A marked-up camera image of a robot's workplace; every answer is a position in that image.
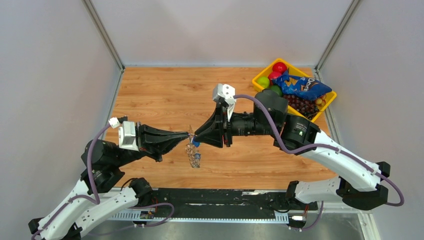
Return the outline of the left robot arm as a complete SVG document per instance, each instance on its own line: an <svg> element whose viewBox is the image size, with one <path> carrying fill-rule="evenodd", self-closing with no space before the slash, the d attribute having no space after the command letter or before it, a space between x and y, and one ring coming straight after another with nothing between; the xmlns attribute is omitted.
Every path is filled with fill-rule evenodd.
<svg viewBox="0 0 424 240"><path fill-rule="evenodd" d="M161 162L180 142L189 137L186 131L168 131L146 124L111 118L106 128L118 130L118 143L99 139L89 141L81 155L86 169L66 198L51 213L32 219L28 226L32 239L79 240L100 223L127 208L142 209L146 218L157 213L160 203L143 178L134 178L116 195L101 200L124 176L121 170L141 158Z"/></svg>

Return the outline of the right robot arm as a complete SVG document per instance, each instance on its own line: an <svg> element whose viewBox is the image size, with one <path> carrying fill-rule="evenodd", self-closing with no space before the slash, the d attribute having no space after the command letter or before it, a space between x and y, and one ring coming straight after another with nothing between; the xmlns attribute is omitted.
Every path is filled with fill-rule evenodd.
<svg viewBox="0 0 424 240"><path fill-rule="evenodd" d="M233 137L271 136L274 146L287 154L302 156L320 163L336 177L315 182L291 181L285 201L292 209L313 202L343 202L363 211L388 203L388 189L381 185L390 175L390 165L374 163L353 154L339 145L310 120L288 113L287 99L265 89L246 98L253 102L253 111L230 113L230 102L214 94L216 103L211 117L194 133L198 143L213 147L230 147Z"/></svg>

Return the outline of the blue key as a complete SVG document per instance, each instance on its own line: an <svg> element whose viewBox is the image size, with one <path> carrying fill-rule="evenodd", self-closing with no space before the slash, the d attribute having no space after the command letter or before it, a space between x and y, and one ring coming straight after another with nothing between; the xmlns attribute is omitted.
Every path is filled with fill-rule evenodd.
<svg viewBox="0 0 424 240"><path fill-rule="evenodd" d="M192 140L191 143L194 145L195 148L198 148L200 146L200 143L195 140Z"/></svg>

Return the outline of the silver keyring holder with rings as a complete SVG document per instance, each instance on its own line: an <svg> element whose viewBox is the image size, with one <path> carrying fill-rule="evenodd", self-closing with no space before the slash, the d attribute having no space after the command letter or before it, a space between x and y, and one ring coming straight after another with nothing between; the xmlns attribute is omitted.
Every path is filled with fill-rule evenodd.
<svg viewBox="0 0 424 240"><path fill-rule="evenodd" d="M201 154L198 147L194 144L194 138L195 134L192 126L190 125L188 131L188 144L186 145L185 150L187 152L190 166L197 169L201 167Z"/></svg>

